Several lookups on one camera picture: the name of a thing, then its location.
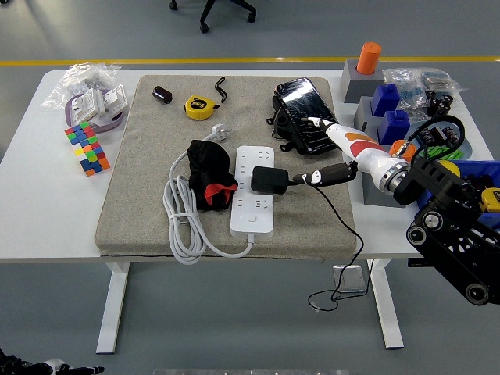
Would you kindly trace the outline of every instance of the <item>red cloth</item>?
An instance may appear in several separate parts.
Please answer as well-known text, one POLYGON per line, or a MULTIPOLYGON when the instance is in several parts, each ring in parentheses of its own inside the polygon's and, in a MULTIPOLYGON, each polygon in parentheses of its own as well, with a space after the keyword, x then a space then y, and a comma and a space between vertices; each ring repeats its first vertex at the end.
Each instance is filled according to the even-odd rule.
POLYGON ((223 192, 226 198, 225 202, 226 204, 228 204, 231 198, 231 194, 234 191, 236 191, 237 188, 238 186, 236 184, 232 184, 231 186, 224 186, 221 184, 210 184, 205 189, 205 199, 209 205, 212 205, 213 196, 219 194, 220 192, 223 192))

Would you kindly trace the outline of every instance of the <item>colorful cube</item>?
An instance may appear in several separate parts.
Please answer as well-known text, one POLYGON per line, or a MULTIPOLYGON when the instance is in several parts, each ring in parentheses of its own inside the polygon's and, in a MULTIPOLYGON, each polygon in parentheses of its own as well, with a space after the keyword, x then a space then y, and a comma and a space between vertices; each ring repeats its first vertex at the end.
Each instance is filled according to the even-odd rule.
POLYGON ((108 159, 88 123, 71 127, 65 133, 87 176, 92 176, 110 167, 108 159))

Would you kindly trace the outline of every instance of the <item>white cable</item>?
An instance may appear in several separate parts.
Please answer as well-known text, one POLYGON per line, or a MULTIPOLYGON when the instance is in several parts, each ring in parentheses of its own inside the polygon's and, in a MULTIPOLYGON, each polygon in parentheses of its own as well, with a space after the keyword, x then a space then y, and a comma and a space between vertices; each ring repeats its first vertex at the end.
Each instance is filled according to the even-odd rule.
MULTIPOLYGON (((212 133, 203 139, 208 141, 217 138, 223 140, 227 137, 228 130, 223 128, 223 125, 215 125, 212 128, 212 133)), ((202 223, 198 217, 196 209, 195 193, 189 188, 189 181, 184 176, 173 178, 173 171, 180 161, 187 156, 184 152, 173 162, 169 171, 169 180, 165 185, 163 192, 163 205, 169 217, 169 243, 173 256, 183 264, 195 264, 205 252, 206 248, 210 248, 216 254, 226 258, 241 258, 250 252, 254 243, 254 235, 248 235, 247 248, 238 254, 229 254, 216 248, 206 237, 202 223), (187 224, 191 230, 191 243, 189 248, 185 246, 180 238, 180 225, 187 224)))

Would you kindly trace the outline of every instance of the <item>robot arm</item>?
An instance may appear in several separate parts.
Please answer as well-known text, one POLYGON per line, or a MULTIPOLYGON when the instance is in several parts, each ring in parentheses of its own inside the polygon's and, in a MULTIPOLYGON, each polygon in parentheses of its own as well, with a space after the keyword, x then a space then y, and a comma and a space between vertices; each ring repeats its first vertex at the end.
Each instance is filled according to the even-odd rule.
MULTIPOLYGON (((409 170, 408 162, 404 159, 391 157, 382 146, 360 130, 317 117, 308 117, 303 120, 309 121, 315 127, 323 130, 329 139, 356 163, 357 169, 369 173, 375 186, 387 195, 394 192, 409 170)), ((295 176, 293 181, 302 184, 327 186, 322 181, 328 180, 332 185, 334 184, 334 177, 329 174, 330 171, 326 170, 327 168, 295 176)))
MULTIPOLYGON (((433 196, 415 215, 406 232, 408 242, 469 302, 500 304, 500 233, 477 221, 481 210, 470 184, 434 160, 417 158, 410 166, 362 131, 316 117, 304 120, 325 131, 360 171, 371 175, 379 190, 392 194, 399 204, 408 205, 429 190, 433 196)), ((317 186, 345 182, 335 182, 338 175, 330 173, 331 168, 293 180, 317 186)))

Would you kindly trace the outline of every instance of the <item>cracked phone screen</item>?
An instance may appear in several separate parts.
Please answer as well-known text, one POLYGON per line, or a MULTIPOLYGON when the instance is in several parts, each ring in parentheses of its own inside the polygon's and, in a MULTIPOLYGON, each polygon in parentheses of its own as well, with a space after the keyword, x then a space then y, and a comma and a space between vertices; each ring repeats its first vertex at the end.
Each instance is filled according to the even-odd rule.
POLYGON ((308 154, 317 155, 336 148, 325 133, 301 121, 304 117, 319 117, 338 123, 320 94, 308 78, 298 78, 276 86, 274 94, 288 114, 292 126, 305 143, 308 154))

